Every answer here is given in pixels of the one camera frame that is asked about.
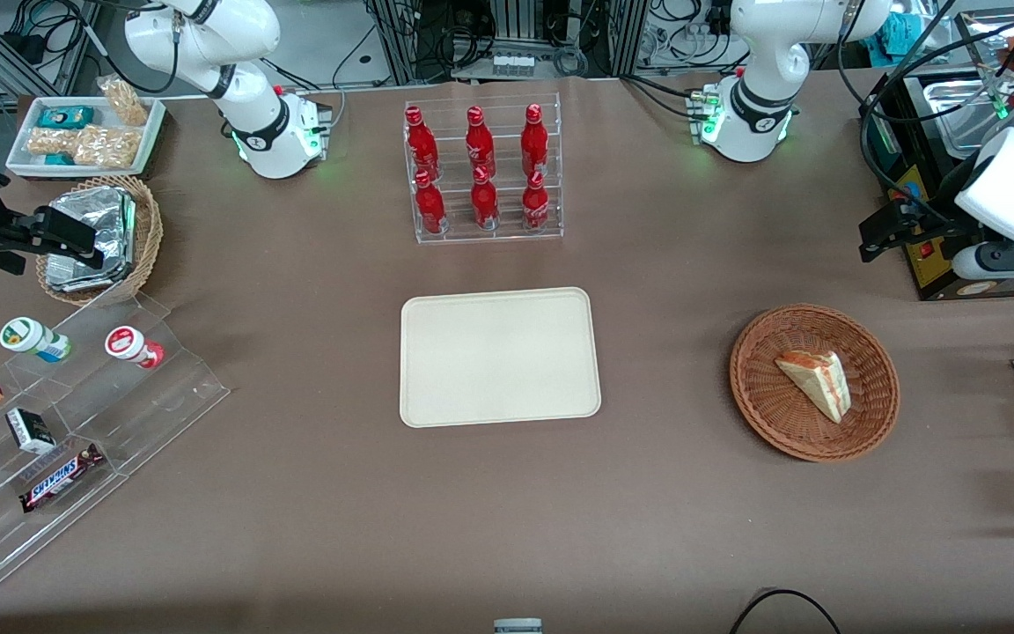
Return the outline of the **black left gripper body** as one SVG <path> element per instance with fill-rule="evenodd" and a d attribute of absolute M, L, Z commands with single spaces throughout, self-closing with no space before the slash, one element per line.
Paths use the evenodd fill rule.
<path fill-rule="evenodd" d="M 986 230 L 968 214 L 959 208 L 947 206 L 937 211 L 929 211 L 926 206 L 925 217 L 919 225 L 906 227 L 904 246 L 912 246 L 915 254 L 921 253 L 922 242 L 941 240 L 937 246 L 943 258 L 954 258 L 963 249 L 981 244 L 987 238 Z"/>

